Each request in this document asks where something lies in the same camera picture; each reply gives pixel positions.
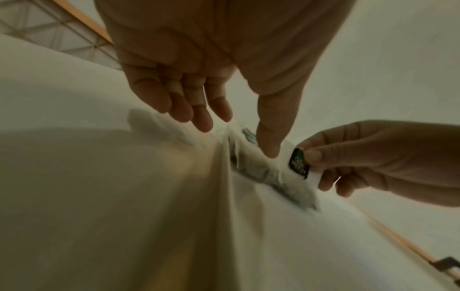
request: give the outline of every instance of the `green and black label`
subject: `green and black label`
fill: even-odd
[[[303,151],[301,149],[294,149],[292,152],[289,160],[289,168],[297,174],[302,175],[304,179],[307,179],[310,165],[303,161]]]

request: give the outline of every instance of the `palm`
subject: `palm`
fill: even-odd
[[[178,121],[232,117],[226,81],[238,67],[260,95],[257,139],[276,156],[303,86],[354,0],[105,1],[97,4],[132,90]]]

